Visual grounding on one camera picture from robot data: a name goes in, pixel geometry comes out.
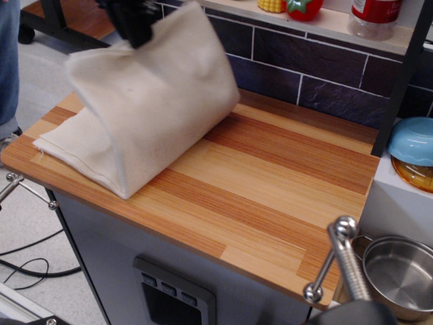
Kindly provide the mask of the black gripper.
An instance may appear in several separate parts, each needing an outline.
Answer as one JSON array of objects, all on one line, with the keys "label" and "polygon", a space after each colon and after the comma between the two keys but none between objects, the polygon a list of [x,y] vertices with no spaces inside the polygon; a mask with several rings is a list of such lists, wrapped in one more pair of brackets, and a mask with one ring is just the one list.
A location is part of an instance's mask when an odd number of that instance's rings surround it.
[{"label": "black gripper", "polygon": [[132,48],[139,48],[152,39],[152,25],[147,16],[154,16],[159,12],[155,1],[97,0],[96,3],[107,11],[118,34],[127,40]]}]

